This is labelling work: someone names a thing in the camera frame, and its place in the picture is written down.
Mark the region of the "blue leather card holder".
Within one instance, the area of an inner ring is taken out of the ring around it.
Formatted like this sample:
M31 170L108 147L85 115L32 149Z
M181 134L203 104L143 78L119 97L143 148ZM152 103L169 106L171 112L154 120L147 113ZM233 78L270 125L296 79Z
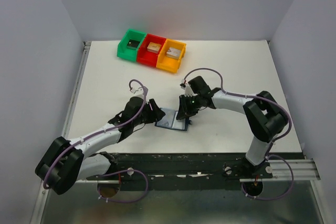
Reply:
M155 123L156 127L168 130L187 131L188 127L192 125L192 121L189 119L178 120L178 111L174 109L161 108L161 110L165 113L165 116Z

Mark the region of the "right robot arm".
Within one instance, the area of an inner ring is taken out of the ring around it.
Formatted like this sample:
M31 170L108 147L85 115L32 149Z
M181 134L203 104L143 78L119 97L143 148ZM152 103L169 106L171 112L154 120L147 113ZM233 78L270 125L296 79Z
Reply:
M252 135L251 144L239 164L227 169L239 178L259 174L275 141L291 129L288 112L268 91L237 94L219 87L212 89L201 76L183 80L180 87L184 94L179 97L177 120L189 119L201 109L223 110L245 118Z

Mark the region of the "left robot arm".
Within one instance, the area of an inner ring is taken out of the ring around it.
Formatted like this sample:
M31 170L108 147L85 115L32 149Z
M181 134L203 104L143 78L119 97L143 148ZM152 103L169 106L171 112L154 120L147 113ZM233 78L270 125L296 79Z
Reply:
M54 139L35 174L42 179L44 189L64 194L76 181L85 178L85 170L89 168L86 160L92 159L97 151L125 140L138 125L156 123L164 116L154 99L131 97L125 108L98 130L71 140L62 136Z

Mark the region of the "yellow plastic bin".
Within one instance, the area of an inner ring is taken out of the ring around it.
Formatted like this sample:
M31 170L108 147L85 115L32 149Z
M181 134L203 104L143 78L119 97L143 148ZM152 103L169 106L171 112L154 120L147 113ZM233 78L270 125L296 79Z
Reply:
M170 73L177 73L180 68L182 58L185 55L185 51L186 43L166 39L158 54L156 68Z

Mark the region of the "grey block in yellow bin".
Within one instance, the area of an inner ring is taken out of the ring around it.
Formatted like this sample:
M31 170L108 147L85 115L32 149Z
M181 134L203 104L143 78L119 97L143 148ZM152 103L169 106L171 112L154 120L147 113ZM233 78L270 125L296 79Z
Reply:
M181 50L177 48L173 48L173 47L170 47L166 52L166 55L173 59L178 59L180 57L180 54L181 54Z

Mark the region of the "red plastic bin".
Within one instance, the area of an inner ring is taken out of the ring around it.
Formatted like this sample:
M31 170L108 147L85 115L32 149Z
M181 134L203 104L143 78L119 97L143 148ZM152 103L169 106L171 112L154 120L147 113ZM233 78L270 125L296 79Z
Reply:
M147 34L143 43L141 44L141 46L138 50L136 60L137 60L137 63L155 68L160 51L158 53L153 53L153 52L147 51L147 46L150 42L161 44L161 48L160 48L160 51L161 51L164 43L166 42L166 38L156 36L156 35L153 35L153 34Z

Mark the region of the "wooden block in red bin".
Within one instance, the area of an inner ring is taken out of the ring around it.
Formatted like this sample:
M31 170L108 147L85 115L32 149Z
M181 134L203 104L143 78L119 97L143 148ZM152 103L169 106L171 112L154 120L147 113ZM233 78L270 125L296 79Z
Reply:
M160 51L160 48L161 48L161 44L150 42L147 46L147 51L158 53Z

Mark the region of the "green plastic bin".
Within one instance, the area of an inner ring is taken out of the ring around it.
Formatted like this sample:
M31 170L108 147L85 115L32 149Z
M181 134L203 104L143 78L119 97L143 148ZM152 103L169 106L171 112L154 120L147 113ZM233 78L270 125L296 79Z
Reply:
M128 29L117 47L117 57L136 62L138 50L147 33L135 29Z

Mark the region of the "black block in green bin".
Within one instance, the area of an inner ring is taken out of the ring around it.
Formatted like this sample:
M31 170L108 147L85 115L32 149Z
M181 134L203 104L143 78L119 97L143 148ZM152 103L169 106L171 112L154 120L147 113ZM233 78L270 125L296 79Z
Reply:
M130 49L132 49L132 50L136 50L137 47L139 46L139 44L140 44L139 41L130 39L128 41L127 47L130 48Z

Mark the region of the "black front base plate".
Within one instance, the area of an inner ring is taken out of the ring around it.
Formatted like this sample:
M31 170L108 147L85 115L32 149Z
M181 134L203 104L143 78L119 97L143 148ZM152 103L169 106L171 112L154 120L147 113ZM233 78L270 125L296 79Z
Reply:
M121 189L149 190L239 190L240 179L258 181L273 179L275 169L265 161L253 168L244 153L102 153L108 169L98 175L98 169L87 176L89 180L121 180Z

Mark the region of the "aluminium table edge rail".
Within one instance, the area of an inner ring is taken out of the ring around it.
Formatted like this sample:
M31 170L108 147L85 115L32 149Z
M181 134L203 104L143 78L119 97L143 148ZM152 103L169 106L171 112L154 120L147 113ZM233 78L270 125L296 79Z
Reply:
M80 64L79 64L79 69L78 69L76 79L75 79L75 84L74 84L74 87L73 87L73 90L72 90L70 103L69 103L67 114L66 114L65 121L64 121L64 126L63 126L62 132L61 132L61 136L64 137L64 138L67 138L68 135L69 135L69 132L70 132L72 118L73 118L73 114L75 112L75 107L76 107L76 104L77 104L79 90L80 90L81 82L82 82L82 79L83 79L83 74L84 74L84 71L85 71L87 59L88 59L88 56L89 56L91 43L92 43L92 41L84 41L83 42L83 51L82 51L82 56L81 56L81 60L80 60Z

